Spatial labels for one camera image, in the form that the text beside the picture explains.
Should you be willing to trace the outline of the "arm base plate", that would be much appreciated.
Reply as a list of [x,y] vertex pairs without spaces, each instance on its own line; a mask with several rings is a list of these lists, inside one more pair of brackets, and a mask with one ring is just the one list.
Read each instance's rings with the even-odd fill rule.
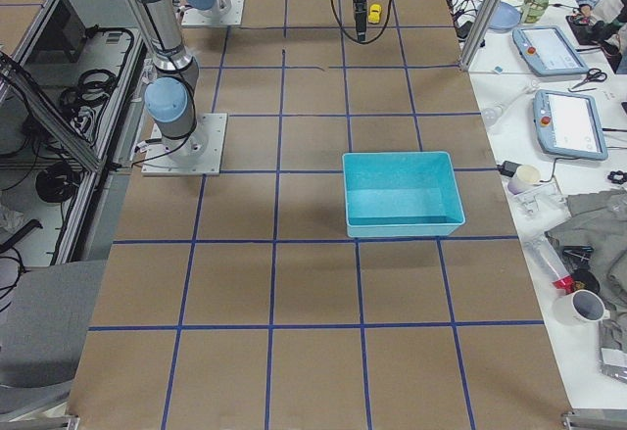
[[163,144],[161,132],[154,123],[151,137],[158,138],[146,152],[147,163],[142,163],[145,176],[196,176],[219,175],[223,145],[227,126],[227,114],[199,114],[195,131],[184,145],[166,139]]
[[186,28],[239,26],[244,3],[245,0],[192,0],[185,5],[181,25]]

